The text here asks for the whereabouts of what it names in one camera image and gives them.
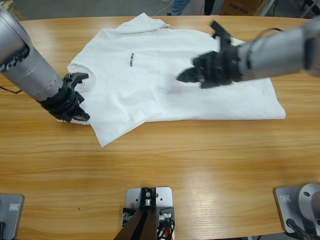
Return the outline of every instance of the cable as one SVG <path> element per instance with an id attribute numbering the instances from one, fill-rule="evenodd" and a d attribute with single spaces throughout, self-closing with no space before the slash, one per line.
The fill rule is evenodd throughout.
<path id="1" fill-rule="evenodd" d="M 12 91 L 12 90 L 9 90 L 9 89 L 7 89 L 7 88 L 5 88 L 5 87 L 3 87 L 3 86 L 0 86 L 0 89 L 5 90 L 5 91 L 8 91 L 8 92 L 13 93 L 13 94 L 18 94 L 18 93 L 22 92 L 21 89 L 18 90 L 18 91 Z"/>
<path id="2" fill-rule="evenodd" d="M 276 10 L 276 7 L 277 7 L 277 4 L 278 4 L 279 0 L 276 0 L 275 4 L 274 4 L 274 8 L 273 8 L 273 16 L 275 16 L 275 10 Z"/>
<path id="3" fill-rule="evenodd" d="M 175 230 L 175 221 L 171 219 L 170 221 L 163 224 L 157 232 L 157 240 L 173 240 L 172 235 Z"/>
<path id="4" fill-rule="evenodd" d="M 164 10 L 168 9 L 173 3 L 174 3 L 174 0 L 172 0 L 172 2 L 171 2 L 168 6 L 166 6 L 164 9 L 162 9 L 162 10 L 159 11 L 159 12 L 157 12 L 157 13 L 155 14 L 155 16 L 157 16 L 157 15 L 160 14 L 160 13 L 162 13 Z"/>
<path id="5" fill-rule="evenodd" d="M 271 31 L 271 30 L 276 30 L 276 31 L 278 31 L 278 32 L 282 32 L 282 31 L 283 31 L 283 30 L 280 29 L 280 28 L 272 27 L 272 28 L 268 28 L 268 29 L 263 30 L 262 32 L 260 32 L 260 33 L 256 36 L 256 38 L 250 43 L 250 46 L 248 47 L 248 52 L 247 52 L 247 54 L 246 54 L 246 67 L 247 67 L 248 69 L 251 69 L 251 61 L 250 61 L 249 58 L 250 58 L 250 55 L 251 55 L 251 53 L 252 53 L 252 47 L 253 47 L 253 45 L 255 44 L 255 42 L 256 42 L 258 39 L 261 38 L 262 35 L 264 35 L 265 33 L 269 32 L 269 31 Z"/>

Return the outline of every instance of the wooden table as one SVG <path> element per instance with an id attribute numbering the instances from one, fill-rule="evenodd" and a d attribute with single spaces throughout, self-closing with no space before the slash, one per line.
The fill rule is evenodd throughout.
<path id="1" fill-rule="evenodd" d="M 303 19 L 159 17 L 172 29 L 211 33 L 215 19 L 249 41 Z M 101 28 L 132 17 L 24 21 L 34 45 L 63 76 Z M 128 188 L 169 186 L 176 239 L 283 232 L 273 189 L 320 182 L 320 80 L 272 79 L 285 120 L 145 123 L 101 148 L 90 126 L 57 122 L 21 93 L 0 91 L 0 193 L 25 196 L 18 239 L 103 240 L 121 229 Z M 10 87 L 3 77 L 0 85 Z"/>

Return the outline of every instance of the floor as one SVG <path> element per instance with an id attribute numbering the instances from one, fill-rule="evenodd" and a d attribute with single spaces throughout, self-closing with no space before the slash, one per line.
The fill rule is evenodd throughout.
<path id="1" fill-rule="evenodd" d="M 182 15 L 196 15 L 197 1 L 184 9 Z M 19 9 L 27 20 L 77 18 L 99 16 L 137 16 L 145 12 L 153 16 L 167 7 L 171 0 L 15 0 Z M 297 18 L 302 13 L 300 7 L 303 0 L 279 0 L 274 10 L 276 17 Z M 275 4 L 271 7 L 267 16 L 273 15 Z M 166 15 L 170 7 L 159 15 Z"/>

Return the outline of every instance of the black cable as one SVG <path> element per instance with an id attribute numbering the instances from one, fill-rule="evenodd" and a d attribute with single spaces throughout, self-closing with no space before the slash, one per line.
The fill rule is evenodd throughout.
<path id="1" fill-rule="evenodd" d="M 166 237 L 165 240 L 171 240 L 172 235 L 174 234 L 175 226 L 176 226 L 175 221 L 171 220 L 170 221 L 170 234 Z"/>
<path id="2" fill-rule="evenodd" d="M 279 0 L 275 1 L 274 8 L 273 8 L 273 14 L 272 14 L 273 16 L 275 16 L 275 10 L 276 10 L 278 2 L 279 2 Z"/>
<path id="3" fill-rule="evenodd" d="M 278 32 L 282 32 L 282 31 L 283 31 L 283 30 L 280 29 L 280 28 L 272 27 L 272 28 L 267 28 L 267 29 L 263 30 L 262 32 L 260 32 L 260 33 L 256 36 L 256 38 L 250 43 L 250 46 L 248 47 L 248 52 L 247 52 L 247 54 L 246 54 L 246 67 L 247 67 L 248 69 L 251 69 L 250 55 L 251 55 L 251 52 L 252 52 L 252 47 L 253 47 L 253 45 L 255 44 L 255 42 L 256 42 L 259 38 L 261 38 L 262 35 L 264 35 L 265 33 L 269 32 L 269 31 L 271 31 L 271 30 L 276 30 L 276 31 L 278 31 Z"/>
<path id="4" fill-rule="evenodd" d="M 171 219 L 170 221 L 164 223 L 162 226 L 159 227 L 159 230 L 157 232 L 157 239 L 158 240 L 171 240 L 172 235 L 174 234 L 175 230 L 175 221 Z"/>
<path id="5" fill-rule="evenodd" d="M 7 88 L 5 88 L 5 87 L 3 87 L 3 86 L 0 86 L 0 89 L 3 89 L 3 90 L 5 90 L 5 91 L 8 91 L 8 92 L 13 93 L 13 94 L 18 94 L 18 93 L 22 92 L 21 89 L 18 90 L 18 91 L 12 91 L 12 90 L 9 90 L 9 89 L 7 89 Z"/>

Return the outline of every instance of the white t-shirt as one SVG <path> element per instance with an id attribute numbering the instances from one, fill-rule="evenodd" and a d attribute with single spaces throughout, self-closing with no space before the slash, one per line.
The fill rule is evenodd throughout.
<path id="1" fill-rule="evenodd" d="M 285 118 L 269 78 L 209 89 L 177 81 L 193 58 L 218 51 L 219 41 L 167 26 L 143 13 L 101 29 L 69 64 L 70 73 L 89 74 L 76 90 L 102 147 L 147 121 Z"/>

